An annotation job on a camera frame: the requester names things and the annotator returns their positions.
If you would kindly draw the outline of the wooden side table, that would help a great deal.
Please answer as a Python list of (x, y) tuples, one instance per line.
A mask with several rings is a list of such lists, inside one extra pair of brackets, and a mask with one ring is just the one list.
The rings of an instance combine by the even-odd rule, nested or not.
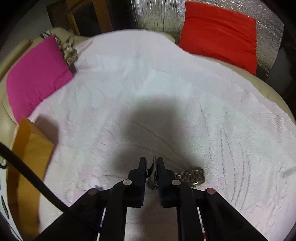
[(113, 31), (107, 1), (57, 1), (47, 6), (52, 27), (92, 37)]

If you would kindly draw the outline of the orange cardboard box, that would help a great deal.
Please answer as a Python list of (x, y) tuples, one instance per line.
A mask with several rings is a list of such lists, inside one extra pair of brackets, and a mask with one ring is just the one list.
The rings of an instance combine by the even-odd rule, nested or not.
[(8, 205), (16, 228), (23, 240), (39, 234), (40, 191), (34, 186), (42, 182), (55, 145), (30, 120), (23, 117), (12, 152), (21, 164), (8, 164)]

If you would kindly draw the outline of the silver foil insulation sheet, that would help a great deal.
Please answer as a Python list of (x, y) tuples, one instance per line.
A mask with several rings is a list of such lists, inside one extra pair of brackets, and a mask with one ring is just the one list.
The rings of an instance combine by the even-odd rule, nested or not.
[(284, 25), (261, 1), (132, 1), (136, 27), (164, 32), (185, 51), (257, 75), (269, 73)]

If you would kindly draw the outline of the red cushion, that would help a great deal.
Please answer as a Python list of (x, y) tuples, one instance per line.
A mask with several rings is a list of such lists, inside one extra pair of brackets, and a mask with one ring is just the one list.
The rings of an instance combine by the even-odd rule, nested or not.
[(185, 7), (180, 48), (256, 74), (257, 32), (254, 18), (194, 1), (186, 1)]

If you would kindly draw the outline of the pink cushion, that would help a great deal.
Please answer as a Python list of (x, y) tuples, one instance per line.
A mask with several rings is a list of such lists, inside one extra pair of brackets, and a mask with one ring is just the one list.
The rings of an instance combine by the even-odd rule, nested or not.
[(8, 102), (17, 123), (73, 78), (54, 36), (30, 49), (6, 78)]

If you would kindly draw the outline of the patterned fabric bag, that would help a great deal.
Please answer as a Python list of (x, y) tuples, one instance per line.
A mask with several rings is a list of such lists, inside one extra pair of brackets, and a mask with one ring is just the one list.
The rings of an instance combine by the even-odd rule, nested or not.
[(43, 31), (40, 37), (48, 39), (54, 36), (57, 45), (59, 46), (60, 52), (64, 58), (65, 63), (70, 70), (73, 69), (74, 63), (78, 60), (78, 52), (74, 48), (75, 38), (74, 36), (68, 37), (65, 41), (62, 41), (59, 37), (53, 34), (50, 30)]

